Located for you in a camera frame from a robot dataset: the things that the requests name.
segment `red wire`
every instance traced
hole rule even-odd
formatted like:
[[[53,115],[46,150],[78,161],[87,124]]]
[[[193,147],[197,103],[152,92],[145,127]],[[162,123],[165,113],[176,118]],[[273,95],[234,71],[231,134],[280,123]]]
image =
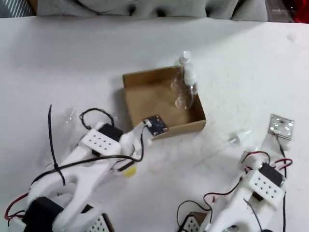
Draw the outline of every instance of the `red wire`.
[[[268,157],[268,162],[270,163],[270,156],[267,152],[265,151],[253,151],[253,152],[249,152],[245,158],[243,159],[243,161],[241,163],[244,163],[244,161],[251,155],[254,155],[254,154],[265,154],[267,157]]]
[[[205,200],[205,197],[207,197],[209,195],[227,196],[227,195],[231,194],[238,187],[238,185],[240,184],[241,181],[242,181],[242,177],[239,179],[239,182],[229,192],[226,192],[226,193],[218,193],[218,192],[206,193],[203,197],[204,202],[207,203],[206,200]]]
[[[282,167],[280,167],[278,169],[279,171],[282,170],[282,169],[285,169],[285,168],[287,168],[287,167],[289,167],[289,166],[291,166],[293,164],[293,160],[290,159],[290,158],[282,158],[282,159],[279,159],[279,160],[275,161],[274,163],[279,163],[279,162],[283,162],[283,161],[284,162],[289,161],[289,163],[284,165],[284,166],[282,166]]]
[[[18,197],[18,198],[16,198],[14,201],[12,201],[10,204],[9,204],[9,206],[6,208],[6,210],[5,210],[5,213],[4,213],[4,218],[6,219],[6,220],[10,220],[10,219],[12,219],[13,218],[13,216],[9,216],[9,212],[10,212],[10,209],[12,208],[12,206],[16,203],[16,202],[18,202],[18,201],[20,201],[21,199],[23,199],[23,198],[25,198],[25,197],[27,197],[28,196],[28,193],[25,193],[24,195],[21,195],[20,197]]]

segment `black zip tie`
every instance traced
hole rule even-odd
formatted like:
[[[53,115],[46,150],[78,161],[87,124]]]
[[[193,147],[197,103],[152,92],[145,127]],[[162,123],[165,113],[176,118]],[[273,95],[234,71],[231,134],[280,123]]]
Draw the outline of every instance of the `black zip tie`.
[[[59,172],[62,182],[63,182],[63,186],[66,185],[66,180],[64,179],[64,176],[57,164],[56,158],[55,158],[55,154],[54,154],[54,146],[53,146],[53,138],[52,138],[52,116],[51,116],[51,112],[52,112],[52,105],[50,105],[49,107],[49,111],[48,111],[48,133],[49,133],[49,144],[50,144],[50,150],[52,152],[52,156],[53,156],[53,161],[54,161],[54,168],[57,172]]]

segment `tufted cushion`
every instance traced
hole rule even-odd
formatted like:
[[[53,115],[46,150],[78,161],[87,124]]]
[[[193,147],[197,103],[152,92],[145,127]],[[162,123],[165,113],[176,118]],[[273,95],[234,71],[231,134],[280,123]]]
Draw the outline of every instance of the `tufted cushion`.
[[[263,0],[39,0],[37,14],[193,16],[267,21]]]

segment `yellow component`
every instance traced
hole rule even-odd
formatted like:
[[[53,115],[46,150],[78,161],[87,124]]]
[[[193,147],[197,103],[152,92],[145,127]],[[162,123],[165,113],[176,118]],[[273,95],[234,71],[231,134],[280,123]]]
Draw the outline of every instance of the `yellow component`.
[[[136,173],[136,167],[131,167],[129,168],[128,170],[124,171],[123,175],[126,176],[126,177],[131,177],[131,176],[134,176]]]

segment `brown cardboard box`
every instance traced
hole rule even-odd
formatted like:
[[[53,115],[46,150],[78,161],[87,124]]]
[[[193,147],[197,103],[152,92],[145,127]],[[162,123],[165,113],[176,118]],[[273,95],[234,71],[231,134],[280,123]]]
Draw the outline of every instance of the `brown cardboard box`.
[[[171,91],[170,84],[178,73],[177,68],[167,67],[123,75],[126,103],[133,126],[146,117],[160,115],[169,131],[156,138],[201,131],[204,128],[206,118],[198,94],[189,110],[175,106],[177,94]]]

